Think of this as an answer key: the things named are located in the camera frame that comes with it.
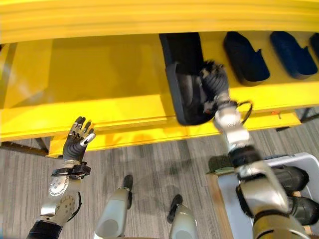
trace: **yellow shelf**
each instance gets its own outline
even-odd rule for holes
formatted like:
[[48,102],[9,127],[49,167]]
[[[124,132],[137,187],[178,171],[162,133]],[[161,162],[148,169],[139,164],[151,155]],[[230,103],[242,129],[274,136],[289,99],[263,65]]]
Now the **yellow shelf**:
[[0,0],[1,43],[161,32],[319,31],[318,0]]
[[[319,74],[291,78],[269,32],[243,34],[255,49],[263,48],[271,78],[255,87],[240,85],[222,48],[225,34],[200,35],[205,59],[226,65],[232,97],[252,100],[255,113],[319,105]],[[311,33],[293,35],[304,46]],[[79,115],[89,117],[96,130],[175,123],[164,69],[157,34],[6,44],[0,55],[0,141],[64,134]]]
[[[249,130],[295,126],[301,124],[297,115],[291,111],[281,112],[280,115],[260,113],[250,117],[245,126]],[[163,127],[131,128],[129,130],[108,130],[97,132],[96,138],[89,144],[87,151],[109,148],[157,143],[170,140],[188,139],[200,136],[219,134],[212,122],[200,126],[167,125]],[[51,138],[50,157],[62,155],[66,135]]]

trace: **robot leg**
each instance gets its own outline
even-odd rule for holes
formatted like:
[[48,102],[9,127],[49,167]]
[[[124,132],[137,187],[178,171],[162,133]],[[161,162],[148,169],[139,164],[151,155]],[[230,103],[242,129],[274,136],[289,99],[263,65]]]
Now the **robot leg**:
[[132,203],[133,177],[127,175],[122,187],[119,187],[110,197],[98,221],[94,239],[123,237],[127,210]]
[[169,239],[198,239],[197,221],[193,212],[182,204],[181,195],[173,199],[167,221],[172,223]]

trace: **black cable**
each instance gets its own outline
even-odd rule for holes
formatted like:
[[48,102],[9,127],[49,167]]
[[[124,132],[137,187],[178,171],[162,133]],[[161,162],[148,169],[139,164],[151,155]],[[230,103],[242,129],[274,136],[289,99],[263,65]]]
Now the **black cable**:
[[68,219],[68,222],[69,222],[72,218],[74,218],[75,215],[77,215],[78,212],[80,211],[80,208],[81,208],[81,205],[82,205],[80,192],[78,192],[78,195],[79,195],[79,206],[78,206],[77,210],[72,214],[72,216]]
[[250,104],[250,107],[249,107],[248,112],[245,114],[245,117],[244,117],[243,121],[241,122],[242,124],[244,124],[247,121],[247,119],[251,115],[251,112],[253,111],[253,106],[254,106],[252,101],[243,101],[243,102],[238,103],[237,107],[242,106],[244,104]]

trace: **gray carpet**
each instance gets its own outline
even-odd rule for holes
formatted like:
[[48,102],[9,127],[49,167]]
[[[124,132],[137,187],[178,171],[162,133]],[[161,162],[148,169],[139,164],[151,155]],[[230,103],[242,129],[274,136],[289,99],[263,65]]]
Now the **gray carpet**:
[[[308,152],[319,158],[319,120],[275,132],[252,133],[263,156]],[[35,144],[33,140],[26,143]],[[83,180],[83,205],[63,229],[61,239],[89,239],[110,194],[123,177],[134,176],[133,206],[128,212],[126,236],[168,238],[166,214],[170,201],[181,193],[198,221],[201,239],[219,239],[205,173],[214,156],[223,155],[220,136],[88,152],[92,167]],[[5,236],[25,238],[47,195],[49,175],[61,161],[0,150],[0,190]]]

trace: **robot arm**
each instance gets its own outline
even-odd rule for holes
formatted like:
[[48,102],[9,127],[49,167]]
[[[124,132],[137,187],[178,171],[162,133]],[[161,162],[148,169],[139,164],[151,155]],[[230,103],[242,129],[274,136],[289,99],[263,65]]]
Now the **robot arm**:
[[90,122],[82,129],[84,121],[84,117],[79,117],[69,132],[63,147],[64,167],[53,171],[48,197],[27,239],[57,239],[63,226],[80,209],[81,179],[91,171],[82,159],[88,143],[95,137],[93,129],[88,131]]
[[224,67],[215,63],[208,66],[201,72],[201,81],[213,102],[210,105],[216,112],[214,124],[223,133],[228,156],[240,180],[236,189],[239,201],[254,217],[254,239],[309,238],[301,224],[288,215],[283,187],[243,126],[238,104],[229,96]]

